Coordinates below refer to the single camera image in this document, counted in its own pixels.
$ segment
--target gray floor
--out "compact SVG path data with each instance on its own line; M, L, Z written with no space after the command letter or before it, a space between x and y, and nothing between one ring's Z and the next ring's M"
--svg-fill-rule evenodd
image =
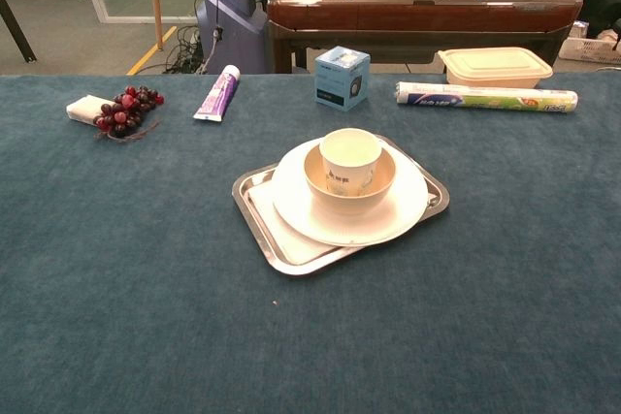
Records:
M31 47L35 63L25 63L4 22L0 21L0 75L124 75L154 44L152 24L102 24L90 0L7 0ZM166 31L171 25L164 25ZM163 63L177 40L173 36L146 64ZM309 71L321 50L309 50ZM590 72L602 64L557 60L555 72ZM145 70L158 74L161 69ZM427 65L373 64L373 73L441 73L436 60Z

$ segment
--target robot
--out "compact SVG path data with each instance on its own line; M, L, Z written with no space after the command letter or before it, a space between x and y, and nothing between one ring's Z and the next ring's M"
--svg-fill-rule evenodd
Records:
M209 57L206 73L235 65L243 74L270 73L267 15L256 0L204 0L197 9L201 43Z

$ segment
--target purple toothpaste tube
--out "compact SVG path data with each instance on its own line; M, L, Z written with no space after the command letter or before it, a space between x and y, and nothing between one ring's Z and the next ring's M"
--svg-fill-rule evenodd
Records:
M213 84L212 90L205 98L203 105L194 113L198 120L222 121L226 108L233 100L235 89L240 82L240 69L235 65L227 65Z

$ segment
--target blue and white box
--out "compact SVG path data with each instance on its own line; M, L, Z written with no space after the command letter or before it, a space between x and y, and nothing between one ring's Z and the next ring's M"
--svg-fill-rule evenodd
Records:
M315 58L316 101L348 111L367 98L371 56L337 46Z

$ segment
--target toothpaste tube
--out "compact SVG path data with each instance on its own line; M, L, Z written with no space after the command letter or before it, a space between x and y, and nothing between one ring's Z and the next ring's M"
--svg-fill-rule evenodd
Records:
M453 84L398 82L397 104L411 106L476 107L508 111L574 111L573 91L469 87Z
M226 108L233 100L233 95L240 82L241 75L239 68L235 65L227 65L224 67L220 76L217 77L212 90L205 98L203 105L194 113L194 118L199 120L222 121Z

